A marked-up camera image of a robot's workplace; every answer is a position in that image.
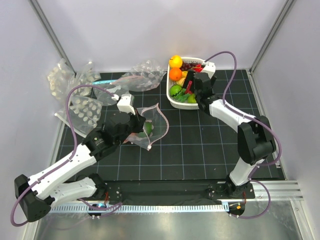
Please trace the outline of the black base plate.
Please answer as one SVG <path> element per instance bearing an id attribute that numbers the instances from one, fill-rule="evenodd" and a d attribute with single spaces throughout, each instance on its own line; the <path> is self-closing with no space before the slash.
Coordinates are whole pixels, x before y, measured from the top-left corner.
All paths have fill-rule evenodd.
<path id="1" fill-rule="evenodd" d="M 105 181 L 112 204 L 128 206 L 204 206 L 222 201 L 253 200 L 255 192 L 249 183 L 236 193 L 229 193 L 219 180 L 119 180 Z"/>

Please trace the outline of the clear bag white dots back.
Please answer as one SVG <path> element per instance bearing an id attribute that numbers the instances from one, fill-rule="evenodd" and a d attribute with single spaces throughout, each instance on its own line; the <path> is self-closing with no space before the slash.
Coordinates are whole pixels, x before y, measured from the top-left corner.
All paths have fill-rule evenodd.
<path id="1" fill-rule="evenodd" d="M 70 85 L 75 78 L 74 71 L 67 65 L 67 61 L 62 58 L 47 75 L 51 95 L 61 104 L 64 104 Z"/>

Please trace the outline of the clear bag white dots middle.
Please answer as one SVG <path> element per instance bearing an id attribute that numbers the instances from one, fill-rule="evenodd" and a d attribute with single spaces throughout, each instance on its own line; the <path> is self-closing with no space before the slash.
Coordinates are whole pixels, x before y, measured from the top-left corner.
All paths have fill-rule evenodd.
<path id="1" fill-rule="evenodd" d="M 94 63 L 89 61 L 80 71 L 75 74 L 71 87 L 74 88 L 80 85 L 91 85 L 93 82 L 99 80 L 101 75 L 94 70 Z M 72 94 L 75 96 L 89 96 L 91 94 L 92 87 L 80 87 L 76 89 Z"/>

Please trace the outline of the crumpled clear bag pink dots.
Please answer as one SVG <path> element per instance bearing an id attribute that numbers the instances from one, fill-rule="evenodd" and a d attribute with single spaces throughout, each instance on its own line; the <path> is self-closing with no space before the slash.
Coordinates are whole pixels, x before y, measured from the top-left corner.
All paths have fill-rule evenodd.
<path id="1" fill-rule="evenodd" d="M 145 92 L 157 88 L 165 74 L 166 70 L 156 60 L 148 59 L 133 66 L 112 84 L 128 91 Z"/>

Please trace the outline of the clear bag white dots front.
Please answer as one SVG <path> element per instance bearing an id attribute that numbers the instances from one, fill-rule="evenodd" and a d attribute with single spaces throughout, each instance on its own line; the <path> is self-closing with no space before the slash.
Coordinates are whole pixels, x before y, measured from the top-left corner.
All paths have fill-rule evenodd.
<path id="1" fill-rule="evenodd" d="M 69 116 L 74 131 L 85 138 L 98 125 L 102 102 L 86 96 L 72 96 L 70 101 Z"/>

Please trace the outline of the green apple with stem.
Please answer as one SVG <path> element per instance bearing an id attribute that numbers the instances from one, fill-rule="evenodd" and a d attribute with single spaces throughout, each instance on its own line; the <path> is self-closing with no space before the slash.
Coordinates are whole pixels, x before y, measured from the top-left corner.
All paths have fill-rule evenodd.
<path id="1" fill-rule="evenodd" d="M 187 103 L 188 104 L 196 104 L 197 101 L 196 101 L 196 96 L 194 93 L 190 94 L 187 98 Z"/>

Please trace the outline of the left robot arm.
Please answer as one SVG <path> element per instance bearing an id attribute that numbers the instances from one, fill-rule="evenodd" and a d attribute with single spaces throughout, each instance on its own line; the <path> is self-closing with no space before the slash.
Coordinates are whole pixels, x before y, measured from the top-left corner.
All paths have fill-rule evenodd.
<path id="1" fill-rule="evenodd" d="M 20 206 L 26 221 L 32 223 L 59 204 L 80 198 L 101 200 L 107 188 L 98 174 L 93 173 L 74 183 L 66 183 L 66 180 L 115 152 L 131 134 L 141 133 L 145 121 L 146 118 L 138 111 L 117 112 L 100 129 L 92 130 L 76 150 L 47 169 L 30 177 L 24 174 L 17 176 L 14 179 L 16 202 L 13 206 Z"/>

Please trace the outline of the red apple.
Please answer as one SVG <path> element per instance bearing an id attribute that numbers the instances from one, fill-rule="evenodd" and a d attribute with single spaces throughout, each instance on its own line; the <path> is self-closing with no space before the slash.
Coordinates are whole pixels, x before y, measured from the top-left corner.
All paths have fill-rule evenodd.
<path id="1" fill-rule="evenodd" d="M 197 64 L 193 69 L 195 72 L 200 73 L 203 70 L 203 66 L 201 64 Z"/>

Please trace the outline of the clear bag white dots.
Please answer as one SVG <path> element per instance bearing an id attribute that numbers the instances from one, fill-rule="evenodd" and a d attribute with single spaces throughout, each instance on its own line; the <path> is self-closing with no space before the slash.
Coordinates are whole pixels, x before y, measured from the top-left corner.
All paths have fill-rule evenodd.
<path id="1" fill-rule="evenodd" d="M 102 102 L 86 96 L 72 96 L 70 101 L 69 116 L 74 131 L 85 138 L 98 125 Z"/>
<path id="2" fill-rule="evenodd" d="M 75 78 L 74 71 L 67 65 L 67 61 L 62 58 L 47 75 L 51 95 L 61 104 L 64 104 L 70 85 Z"/>
<path id="3" fill-rule="evenodd" d="M 71 87 L 74 88 L 80 85 L 91 85 L 93 82 L 99 80 L 101 75 L 94 70 L 94 63 L 89 61 L 80 71 L 75 74 Z M 89 96 L 91 94 L 92 87 L 80 87 L 76 89 L 72 94 L 75 96 Z"/>

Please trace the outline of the white perforated plastic basket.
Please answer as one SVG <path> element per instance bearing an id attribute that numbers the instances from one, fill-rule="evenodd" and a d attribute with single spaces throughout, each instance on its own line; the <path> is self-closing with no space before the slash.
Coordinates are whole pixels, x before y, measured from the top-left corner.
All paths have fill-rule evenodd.
<path id="1" fill-rule="evenodd" d="M 189 62 L 189 63 L 202 64 L 203 62 L 209 62 L 209 61 L 203 60 L 201 58 L 196 58 L 196 57 L 181 56 L 181 58 L 182 58 L 183 62 Z M 167 96 L 167 99 L 169 100 L 171 106 L 176 108 L 176 109 L 181 109 L 181 110 L 198 110 L 199 107 L 198 107 L 197 103 L 190 104 L 190 103 L 187 103 L 187 102 L 178 102 L 178 101 L 176 101 L 174 98 L 172 98 L 170 96 L 170 88 L 173 85 L 177 85 L 176 81 L 172 81 L 169 78 L 170 69 L 171 69 L 171 67 L 168 64 L 168 67 L 167 67 L 168 72 L 167 72 L 167 77 L 166 77 L 166 96 Z"/>

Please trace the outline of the clear zip bag pink zipper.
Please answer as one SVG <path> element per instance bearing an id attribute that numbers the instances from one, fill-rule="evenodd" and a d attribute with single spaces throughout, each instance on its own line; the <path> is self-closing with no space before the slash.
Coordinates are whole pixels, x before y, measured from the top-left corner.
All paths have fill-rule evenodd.
<path id="1" fill-rule="evenodd" d="M 138 113 L 145 118 L 142 132 L 132 133 L 125 143 L 135 144 L 149 151 L 152 144 L 163 138 L 169 131 L 169 121 L 159 108 L 159 104 L 137 109 Z"/>

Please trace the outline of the pink dragon fruit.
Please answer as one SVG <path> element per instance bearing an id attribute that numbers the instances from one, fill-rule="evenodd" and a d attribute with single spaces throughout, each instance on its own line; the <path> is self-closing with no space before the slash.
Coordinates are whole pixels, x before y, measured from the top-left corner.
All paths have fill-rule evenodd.
<path id="1" fill-rule="evenodd" d="M 186 89 L 182 88 L 180 92 L 175 96 L 175 100 L 180 103 L 187 102 L 189 104 L 195 104 L 195 94 L 191 91 L 193 82 L 189 81 Z"/>

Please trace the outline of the orange fruit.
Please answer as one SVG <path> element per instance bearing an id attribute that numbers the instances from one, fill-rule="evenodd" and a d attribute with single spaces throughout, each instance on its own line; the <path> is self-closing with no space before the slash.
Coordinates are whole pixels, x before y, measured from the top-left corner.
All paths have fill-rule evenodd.
<path id="1" fill-rule="evenodd" d="M 169 79 L 177 82 L 182 78 L 182 71 L 178 67 L 173 67 L 169 70 Z"/>

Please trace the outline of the dark green avocado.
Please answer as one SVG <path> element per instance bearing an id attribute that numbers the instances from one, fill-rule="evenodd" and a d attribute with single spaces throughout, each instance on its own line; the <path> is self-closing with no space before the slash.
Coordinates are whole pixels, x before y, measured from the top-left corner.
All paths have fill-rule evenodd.
<path id="1" fill-rule="evenodd" d="M 146 136 L 150 136 L 153 130 L 153 124 L 151 122 L 145 122 L 143 125 L 143 131 L 138 133 L 141 138 L 145 138 Z"/>

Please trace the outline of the purple grape bunch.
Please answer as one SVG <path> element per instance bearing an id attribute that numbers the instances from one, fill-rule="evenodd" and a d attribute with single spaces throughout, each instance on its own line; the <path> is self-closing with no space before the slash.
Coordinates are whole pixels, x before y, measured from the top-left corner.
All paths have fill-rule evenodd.
<path id="1" fill-rule="evenodd" d="M 198 65 L 197 62 L 183 62 L 182 66 L 180 67 L 181 71 L 188 71 L 192 68 L 195 68 Z"/>

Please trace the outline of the red lychee bunch with leaves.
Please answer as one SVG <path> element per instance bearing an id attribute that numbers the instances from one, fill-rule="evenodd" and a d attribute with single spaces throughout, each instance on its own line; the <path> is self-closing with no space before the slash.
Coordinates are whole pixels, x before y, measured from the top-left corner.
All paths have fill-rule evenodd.
<path id="1" fill-rule="evenodd" d="M 129 142 L 140 141 L 141 137 L 138 133 L 132 133 L 128 136 L 126 140 Z"/>

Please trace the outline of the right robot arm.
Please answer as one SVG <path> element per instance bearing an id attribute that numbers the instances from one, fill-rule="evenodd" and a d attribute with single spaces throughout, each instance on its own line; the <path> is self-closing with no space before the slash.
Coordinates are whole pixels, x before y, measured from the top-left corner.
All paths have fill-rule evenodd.
<path id="1" fill-rule="evenodd" d="M 184 82 L 195 94 L 202 112 L 221 120 L 237 133 L 239 160 L 225 181 L 226 194 L 237 198 L 248 186 L 253 173 L 275 152 L 275 137 L 267 117 L 247 115 L 215 94 L 215 81 L 216 77 L 210 77 L 208 73 L 189 70 Z"/>

